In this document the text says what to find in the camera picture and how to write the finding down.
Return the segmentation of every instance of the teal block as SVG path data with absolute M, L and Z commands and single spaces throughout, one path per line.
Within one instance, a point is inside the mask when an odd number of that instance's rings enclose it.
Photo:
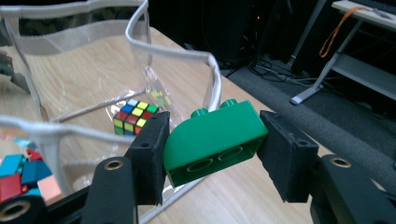
M 0 166 L 0 178 L 20 173 L 25 162 L 23 154 L 6 155 Z
M 14 144 L 20 147 L 37 148 L 37 145 L 32 140 L 23 137 L 15 137 Z
M 249 101 L 198 109 L 167 138 L 163 165 L 173 187 L 251 159 L 268 130 Z
M 34 196 L 40 196 L 41 197 L 40 189 L 29 189 L 29 191 L 27 191 L 22 196 L 29 196 L 29 195 L 34 195 Z
M 43 161 L 29 161 L 23 165 L 22 180 L 23 185 L 37 188 L 37 181 L 51 175 L 50 168 Z

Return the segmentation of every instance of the gray carpet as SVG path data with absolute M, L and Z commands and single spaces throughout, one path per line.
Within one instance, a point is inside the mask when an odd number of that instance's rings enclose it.
M 227 76 L 229 72 L 223 70 L 222 74 Z M 368 176 L 396 195 L 395 121 L 375 116 L 367 107 L 333 91 L 320 91 L 302 104 L 292 105 L 290 98 L 305 87 L 266 80 L 245 66 L 228 79 L 333 153 L 360 165 Z

